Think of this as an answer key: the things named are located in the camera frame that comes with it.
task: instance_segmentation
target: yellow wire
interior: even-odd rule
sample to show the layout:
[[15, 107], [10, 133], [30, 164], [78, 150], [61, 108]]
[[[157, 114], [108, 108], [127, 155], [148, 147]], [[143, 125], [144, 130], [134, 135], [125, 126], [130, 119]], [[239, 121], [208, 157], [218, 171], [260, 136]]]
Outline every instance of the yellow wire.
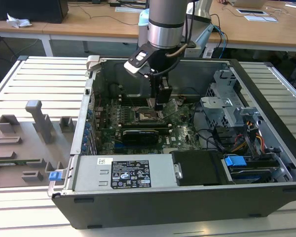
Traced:
[[261, 146], [260, 146], [260, 148], [261, 148], [261, 151], [263, 152], [263, 147], [262, 147], [263, 142], [262, 142], [262, 139], [261, 139], [260, 136], [257, 136], [257, 138], [258, 138], [258, 139], [260, 140], [260, 142], [261, 142]]
[[237, 150], [243, 148], [243, 147], [246, 146], [246, 145], [247, 145], [247, 143], [244, 142], [244, 143], [242, 143], [240, 146], [238, 146], [238, 147], [236, 147], [234, 150], [232, 150], [231, 152], [235, 152], [235, 151], [237, 151]]

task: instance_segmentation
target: white tissue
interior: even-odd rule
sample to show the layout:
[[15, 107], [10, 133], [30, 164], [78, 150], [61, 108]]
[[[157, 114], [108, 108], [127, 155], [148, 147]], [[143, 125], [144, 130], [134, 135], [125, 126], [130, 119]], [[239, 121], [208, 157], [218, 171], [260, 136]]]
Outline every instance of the white tissue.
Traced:
[[7, 19], [6, 22], [10, 26], [13, 26], [15, 28], [24, 27], [24, 26], [31, 26], [32, 25], [28, 19], [19, 20], [19, 19], [16, 19], [16, 18], [10, 16], [9, 14], [7, 14], [7, 16], [8, 16], [8, 19]]

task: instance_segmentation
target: computer case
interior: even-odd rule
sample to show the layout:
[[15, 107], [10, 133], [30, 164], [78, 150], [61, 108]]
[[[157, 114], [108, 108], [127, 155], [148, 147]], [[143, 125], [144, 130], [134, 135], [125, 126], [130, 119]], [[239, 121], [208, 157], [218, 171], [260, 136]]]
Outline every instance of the computer case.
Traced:
[[67, 12], [67, 0], [0, 0], [0, 20], [6, 20], [8, 13], [18, 19], [62, 23]]

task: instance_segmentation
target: laptop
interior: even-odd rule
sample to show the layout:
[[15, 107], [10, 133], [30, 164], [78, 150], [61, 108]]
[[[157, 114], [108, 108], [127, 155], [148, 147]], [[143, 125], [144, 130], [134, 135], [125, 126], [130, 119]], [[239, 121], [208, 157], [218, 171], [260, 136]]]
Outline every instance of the laptop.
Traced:
[[228, 0], [235, 7], [261, 8], [267, 0]]

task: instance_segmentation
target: floor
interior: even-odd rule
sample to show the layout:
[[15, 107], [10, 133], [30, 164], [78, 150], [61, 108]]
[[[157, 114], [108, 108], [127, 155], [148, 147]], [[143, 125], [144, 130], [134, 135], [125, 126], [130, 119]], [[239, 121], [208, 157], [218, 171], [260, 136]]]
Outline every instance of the floor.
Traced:
[[[45, 56], [43, 45], [40, 40], [35, 39], [16, 39], [5, 38], [5, 42], [17, 55], [29, 56]], [[112, 42], [88, 42], [89, 52], [83, 51], [81, 41], [68, 41], [68, 40], [53, 40], [52, 47], [54, 56], [58, 57], [87, 57], [89, 55], [105, 55], [105, 56], [129, 56], [136, 50], [136, 44], [123, 44]], [[292, 80], [295, 86], [296, 81], [293, 80], [292, 75], [296, 74], [296, 59], [285, 52], [269, 52], [260, 51], [258, 59], [253, 59], [253, 50], [243, 49], [226, 49], [223, 58], [235, 58], [239, 61], [257, 61], [257, 62], [271, 62], [286, 79]], [[221, 54], [221, 49], [214, 52], [213, 58], [218, 58]], [[16, 58], [13, 57], [12, 52], [0, 39], [0, 81], [10, 67], [15, 62]]]
[[[10, 48], [17, 53], [19, 50], [36, 42], [35, 39], [16, 39], [5, 38], [5, 42]], [[83, 51], [81, 41], [68, 41], [68, 40], [53, 40], [52, 47], [55, 57], [88, 57], [89, 55], [106, 55], [106, 56], [129, 56], [136, 51], [136, 44], [122, 44], [112, 42], [88, 42], [89, 52]], [[28, 56], [45, 56], [45, 51], [40, 40], [33, 46], [25, 49], [18, 55]], [[0, 81], [7, 72], [10, 70], [16, 59], [13, 57], [12, 52], [0, 40]]]

